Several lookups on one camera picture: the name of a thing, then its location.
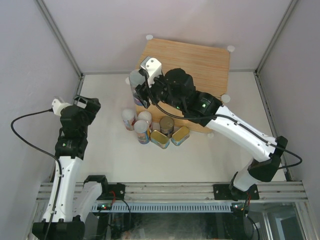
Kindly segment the white lid can colourful label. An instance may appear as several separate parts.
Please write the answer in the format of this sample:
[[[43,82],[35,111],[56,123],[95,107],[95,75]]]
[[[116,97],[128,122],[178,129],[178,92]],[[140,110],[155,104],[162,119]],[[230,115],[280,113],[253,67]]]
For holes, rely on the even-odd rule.
[[[134,124],[134,131],[140,144],[148,144],[150,142],[149,124],[145,120],[137,120]]]

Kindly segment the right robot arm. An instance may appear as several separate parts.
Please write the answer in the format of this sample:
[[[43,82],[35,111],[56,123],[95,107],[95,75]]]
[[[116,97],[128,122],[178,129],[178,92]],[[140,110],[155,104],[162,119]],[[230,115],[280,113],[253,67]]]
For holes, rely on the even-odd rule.
[[[247,124],[218,98],[198,91],[192,76],[181,68],[156,75],[151,85],[147,83],[149,75],[146,70],[139,69],[138,74],[142,82],[135,91],[145,108],[165,103],[181,111],[182,120],[216,131],[251,154],[251,161],[234,174],[229,184],[229,192],[234,199],[242,199],[257,182],[273,179],[288,144],[285,137],[268,136]]]

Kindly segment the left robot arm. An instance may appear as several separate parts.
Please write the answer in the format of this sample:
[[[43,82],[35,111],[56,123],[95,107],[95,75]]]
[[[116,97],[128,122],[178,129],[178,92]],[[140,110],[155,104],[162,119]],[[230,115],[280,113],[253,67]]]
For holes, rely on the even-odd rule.
[[[80,195],[74,197],[77,175],[88,145],[88,127],[101,108],[97,98],[78,95],[75,101],[85,106],[59,98],[51,104],[53,113],[59,116],[61,128],[55,145],[57,162],[49,202],[41,221],[34,222],[31,230],[39,240],[82,240],[94,202],[106,199],[110,193],[105,175],[89,175]]]

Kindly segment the wooden cube shelf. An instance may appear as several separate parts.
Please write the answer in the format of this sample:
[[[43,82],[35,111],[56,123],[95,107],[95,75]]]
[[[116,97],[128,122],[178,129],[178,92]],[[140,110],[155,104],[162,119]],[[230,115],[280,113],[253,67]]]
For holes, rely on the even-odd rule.
[[[209,47],[172,40],[153,38],[140,56],[139,63],[146,57],[154,57],[161,62],[162,71],[166,74],[172,69],[182,69],[193,82],[182,87],[193,88],[220,98],[227,93],[231,53],[226,48]]]

